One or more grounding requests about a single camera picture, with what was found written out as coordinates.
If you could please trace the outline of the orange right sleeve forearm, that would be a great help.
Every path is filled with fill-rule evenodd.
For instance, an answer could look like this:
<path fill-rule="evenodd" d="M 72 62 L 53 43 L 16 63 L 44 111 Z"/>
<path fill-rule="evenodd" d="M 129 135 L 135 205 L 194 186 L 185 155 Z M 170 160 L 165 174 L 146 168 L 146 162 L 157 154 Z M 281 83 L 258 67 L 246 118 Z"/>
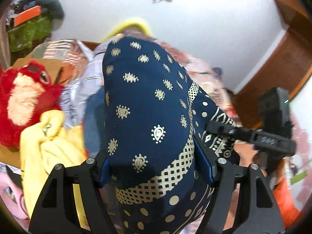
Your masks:
<path fill-rule="evenodd" d="M 273 195 L 281 212 L 284 226 L 289 228 L 293 225 L 300 214 L 295 207 L 286 177 L 283 177 L 280 183 L 273 189 Z"/>

